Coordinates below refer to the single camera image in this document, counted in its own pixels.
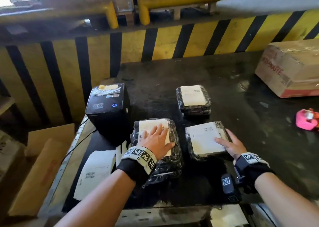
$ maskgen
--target pink tape dispenser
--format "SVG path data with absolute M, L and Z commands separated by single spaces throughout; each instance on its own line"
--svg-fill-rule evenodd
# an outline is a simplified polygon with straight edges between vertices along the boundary
M 304 130 L 313 130 L 313 128 L 318 127 L 318 114 L 319 113 L 314 112 L 312 108 L 298 111 L 296 115 L 297 127 Z

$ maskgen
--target black thermal printer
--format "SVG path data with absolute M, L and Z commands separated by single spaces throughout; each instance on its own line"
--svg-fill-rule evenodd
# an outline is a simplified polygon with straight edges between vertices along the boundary
M 92 89 L 85 110 L 98 130 L 114 146 L 130 139 L 130 99 L 124 83 Z

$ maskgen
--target black stripe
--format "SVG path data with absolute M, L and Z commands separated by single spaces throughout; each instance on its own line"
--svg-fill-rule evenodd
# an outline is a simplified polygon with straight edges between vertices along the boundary
M 10 93 L 8 92 L 7 88 L 3 84 L 2 80 L 0 79 L 0 95 L 3 97 L 11 97 Z M 14 103 L 9 110 L 11 111 L 12 115 L 16 118 L 16 120 L 22 124 L 23 126 L 26 126 L 26 119 L 23 117 L 22 113 L 18 109 L 17 105 Z
M 182 58 L 184 56 L 193 27 L 194 24 L 185 24 L 181 27 L 181 32 L 175 46 L 173 58 Z
M 157 28 L 146 29 L 141 61 L 151 61 L 153 57 Z
M 58 101 L 60 104 L 60 108 L 63 114 L 63 118 L 67 124 L 73 122 L 72 115 L 68 103 L 68 99 L 66 97 L 66 93 L 64 90 L 61 74 L 58 67 L 58 62 L 55 57 L 53 44 L 51 41 L 43 41 L 40 43 L 41 49 L 47 63 L 47 67 L 51 76 L 51 80 L 56 92 L 56 96 L 58 97 Z
M 86 105 L 92 90 L 89 51 L 88 51 L 86 37 L 83 36 L 83 37 L 75 38 L 75 46 L 77 48 L 77 53 L 78 53 L 78 63 L 80 67 L 82 90 L 83 90 L 84 102 Z
M 245 36 L 242 38 L 241 42 L 239 43 L 237 49 L 235 52 L 245 52 L 247 47 L 250 45 L 252 42 L 253 38 L 257 34 L 258 30 L 264 23 L 265 19 L 267 18 L 267 15 L 262 15 L 262 16 L 256 16 L 249 26 Z
M 22 55 L 18 49 L 17 46 L 6 46 L 7 51 L 11 57 L 11 60 L 14 64 L 14 66 L 17 69 L 17 72 L 21 78 L 21 81 L 23 85 L 25 86 L 31 101 L 42 121 L 43 124 L 50 124 L 49 117 L 44 109 L 44 106 L 41 102 L 41 99 L 38 95 L 37 89 L 35 88 L 35 85 L 30 77 L 30 74 L 28 72 L 28 69 L 26 68 L 26 65 L 24 64 L 24 61 L 22 59 Z
M 304 39 L 314 39 L 319 34 L 319 22 L 313 27 L 313 29 L 306 35 Z
M 122 33 L 110 34 L 110 77 L 116 77 L 121 67 Z
M 305 11 L 293 12 L 292 15 L 290 15 L 289 19 L 287 19 L 284 26 L 282 26 L 282 28 L 279 30 L 278 34 L 274 37 L 274 39 L 272 40 L 272 43 L 283 41 L 285 37 L 287 36 L 287 34 L 290 32 L 290 30 L 295 26 L 295 24 L 304 14 L 304 12 Z
M 230 23 L 230 19 L 220 20 L 215 28 L 215 31 L 211 37 L 211 40 L 206 47 L 205 56 L 213 55 L 221 41 L 221 38 L 224 36 L 225 31 Z

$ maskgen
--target hazard stripe wall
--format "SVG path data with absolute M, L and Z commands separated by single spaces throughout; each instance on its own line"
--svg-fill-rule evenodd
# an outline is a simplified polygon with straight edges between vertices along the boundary
M 80 122 L 92 87 L 120 65 L 263 50 L 271 42 L 319 38 L 319 10 L 193 23 L 0 47 L 0 94 L 25 125 Z

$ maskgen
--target yellow stripe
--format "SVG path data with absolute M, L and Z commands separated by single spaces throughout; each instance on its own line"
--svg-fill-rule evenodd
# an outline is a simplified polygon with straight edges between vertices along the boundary
M 19 46 L 19 50 L 51 123 L 63 124 L 63 114 L 40 44 Z
M 215 51 L 215 54 L 235 52 L 254 18 L 255 17 L 232 19 Z
M 272 42 L 292 13 L 269 15 L 246 51 L 263 50 Z
M 75 122 L 81 122 L 85 103 L 75 41 L 57 40 L 52 43 L 72 118 Z
M 110 78 L 110 35 L 87 37 L 92 87 Z
M 171 59 L 181 32 L 181 25 L 159 28 L 152 60 Z
M 0 78 L 29 124 L 40 124 L 40 118 L 5 47 L 0 47 Z
M 144 39 L 145 30 L 123 33 L 121 63 L 141 61 Z
M 195 24 L 189 37 L 184 57 L 204 55 L 217 24 L 218 21 Z
M 302 40 L 319 21 L 319 10 L 309 10 L 301 16 L 284 41 Z

